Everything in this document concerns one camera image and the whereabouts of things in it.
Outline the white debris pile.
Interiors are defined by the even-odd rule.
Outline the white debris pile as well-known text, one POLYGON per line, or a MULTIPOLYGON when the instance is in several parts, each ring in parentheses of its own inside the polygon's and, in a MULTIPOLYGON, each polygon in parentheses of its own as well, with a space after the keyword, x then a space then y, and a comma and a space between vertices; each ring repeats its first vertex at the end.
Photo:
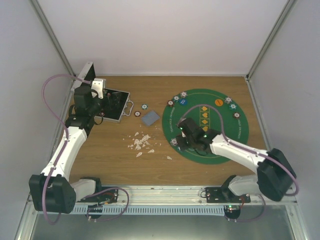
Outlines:
POLYGON ((155 157, 173 161, 174 158, 167 153, 168 143, 162 133, 147 133, 137 131, 121 137, 122 142, 128 150, 134 152, 136 158, 155 157))

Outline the orange big blind button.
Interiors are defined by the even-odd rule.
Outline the orange big blind button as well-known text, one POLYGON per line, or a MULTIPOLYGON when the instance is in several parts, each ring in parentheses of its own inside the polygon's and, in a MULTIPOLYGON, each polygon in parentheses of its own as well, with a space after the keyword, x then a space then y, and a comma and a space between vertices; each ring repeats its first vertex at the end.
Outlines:
POLYGON ((224 104, 224 101, 222 99, 216 99, 214 103, 216 106, 221 107, 224 104))

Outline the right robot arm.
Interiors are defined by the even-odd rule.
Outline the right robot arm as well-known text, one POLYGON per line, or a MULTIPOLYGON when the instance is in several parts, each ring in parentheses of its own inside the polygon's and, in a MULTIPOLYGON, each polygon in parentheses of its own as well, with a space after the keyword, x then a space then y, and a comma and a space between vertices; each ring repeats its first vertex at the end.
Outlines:
POLYGON ((273 148, 270 151, 256 149, 231 140, 223 132, 204 131, 192 118, 178 122, 181 134, 176 137, 182 151, 192 148, 207 154, 232 160, 253 172, 247 176, 230 176, 221 186, 221 196, 228 203, 242 195, 259 195, 274 202, 289 196, 288 190, 297 175, 284 153, 273 148))

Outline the round green poker mat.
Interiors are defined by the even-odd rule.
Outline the round green poker mat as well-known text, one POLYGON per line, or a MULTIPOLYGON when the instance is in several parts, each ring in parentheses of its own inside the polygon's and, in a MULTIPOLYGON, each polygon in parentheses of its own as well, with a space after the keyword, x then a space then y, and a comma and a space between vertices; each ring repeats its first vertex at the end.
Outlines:
MULTIPOLYGON (((171 101, 174 102, 174 106, 166 106, 163 111, 162 130, 166 140, 170 145, 171 139, 176 138, 176 136, 181 133, 181 131, 177 127, 178 121, 180 120, 182 115, 187 112, 188 109, 195 105, 199 105, 199 107, 190 111, 186 115, 188 118, 192 118, 197 123, 197 125, 201 127, 205 132, 209 129, 217 131, 221 130, 221 122, 218 114, 214 110, 206 107, 205 104, 211 105, 219 111, 223 120, 224 133, 228 138, 242 144, 248 143, 250 130, 246 115, 239 104, 234 100, 232 100, 230 104, 236 104, 237 109, 230 109, 230 104, 225 103, 225 98, 230 96, 227 96, 215 90, 205 88, 189 89, 185 92, 187 92, 187 96, 185 98, 181 97, 181 93, 178 93, 175 96, 178 96, 179 100, 186 99, 187 105, 180 105, 179 100, 175 101, 175 96, 173 96, 171 101), (216 106, 216 99, 223 100, 223 105, 216 106), (240 114, 240 118, 236 119, 233 117, 233 114, 235 112, 240 114)), ((205 153, 200 150, 194 151, 194 149, 192 148, 181 151, 177 145, 171 145, 171 147, 183 158, 200 164, 218 165, 229 161, 229 159, 226 157, 205 153)))

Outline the aluminium poker case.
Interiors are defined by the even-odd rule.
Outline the aluminium poker case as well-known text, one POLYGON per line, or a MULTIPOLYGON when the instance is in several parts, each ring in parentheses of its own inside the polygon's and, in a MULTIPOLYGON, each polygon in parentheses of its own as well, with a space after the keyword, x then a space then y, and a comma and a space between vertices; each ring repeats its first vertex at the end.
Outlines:
POLYGON ((107 80, 96 77, 94 63, 87 62, 75 80, 73 93, 73 111, 78 115, 92 115, 97 124, 103 121, 119 123, 124 116, 131 115, 134 103, 130 93, 107 88, 107 80))

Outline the green fifty chip stack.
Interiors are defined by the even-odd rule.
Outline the green fifty chip stack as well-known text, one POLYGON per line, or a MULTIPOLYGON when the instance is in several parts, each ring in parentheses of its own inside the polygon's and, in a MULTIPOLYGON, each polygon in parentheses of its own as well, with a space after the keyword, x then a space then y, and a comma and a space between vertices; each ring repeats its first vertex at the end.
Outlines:
POLYGON ((141 106, 141 108, 142 108, 143 110, 147 110, 147 109, 148 109, 148 105, 147 105, 147 104, 143 104, 143 105, 141 106))

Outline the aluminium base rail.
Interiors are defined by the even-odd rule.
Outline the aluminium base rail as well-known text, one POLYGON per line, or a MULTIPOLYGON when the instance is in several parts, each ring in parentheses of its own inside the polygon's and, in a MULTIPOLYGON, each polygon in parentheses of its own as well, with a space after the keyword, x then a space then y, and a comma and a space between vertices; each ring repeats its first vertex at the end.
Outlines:
POLYGON ((227 216, 238 219, 245 207, 295 206, 294 197, 285 196, 275 202, 254 194, 235 196, 226 200, 220 187, 214 186, 122 186, 101 187, 101 193, 76 199, 72 190, 53 196, 46 194, 48 214, 84 214, 97 218, 102 215, 194 215, 227 216))

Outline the red hundred chip stack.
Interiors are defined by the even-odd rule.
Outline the red hundred chip stack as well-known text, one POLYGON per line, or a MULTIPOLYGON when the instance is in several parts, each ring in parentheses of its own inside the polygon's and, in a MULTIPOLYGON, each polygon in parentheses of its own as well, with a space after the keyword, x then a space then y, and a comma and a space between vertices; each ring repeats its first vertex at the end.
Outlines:
POLYGON ((135 111, 135 112, 134 112, 134 115, 135 115, 136 117, 139 117, 139 116, 141 115, 141 112, 140 112, 140 111, 135 111))

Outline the blue playing card deck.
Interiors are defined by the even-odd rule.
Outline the blue playing card deck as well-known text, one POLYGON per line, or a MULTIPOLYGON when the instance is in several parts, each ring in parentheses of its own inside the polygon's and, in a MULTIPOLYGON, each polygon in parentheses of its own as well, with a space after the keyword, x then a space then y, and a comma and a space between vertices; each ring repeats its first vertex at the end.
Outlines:
POLYGON ((160 116, 154 111, 151 110, 146 115, 144 115, 141 120, 146 126, 153 125, 157 120, 160 119, 160 116))

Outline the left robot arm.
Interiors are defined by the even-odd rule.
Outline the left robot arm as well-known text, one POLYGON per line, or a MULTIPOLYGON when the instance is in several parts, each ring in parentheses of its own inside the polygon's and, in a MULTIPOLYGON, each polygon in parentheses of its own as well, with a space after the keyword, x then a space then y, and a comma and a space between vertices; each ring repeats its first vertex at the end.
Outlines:
POLYGON ((98 202, 103 197, 101 180, 83 177, 70 183, 70 173, 82 145, 96 125, 95 116, 105 108, 106 90, 84 85, 74 90, 74 113, 64 123, 64 134, 47 166, 29 181, 34 208, 45 214, 69 214, 77 202, 88 198, 98 202))

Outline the blue small blind button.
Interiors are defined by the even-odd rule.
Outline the blue small blind button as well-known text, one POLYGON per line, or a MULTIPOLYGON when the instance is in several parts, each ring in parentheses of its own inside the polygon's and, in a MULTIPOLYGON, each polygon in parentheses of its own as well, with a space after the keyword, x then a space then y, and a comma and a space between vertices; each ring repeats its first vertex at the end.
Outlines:
POLYGON ((178 102, 181 106, 186 106, 188 104, 188 101, 185 98, 181 98, 178 102))

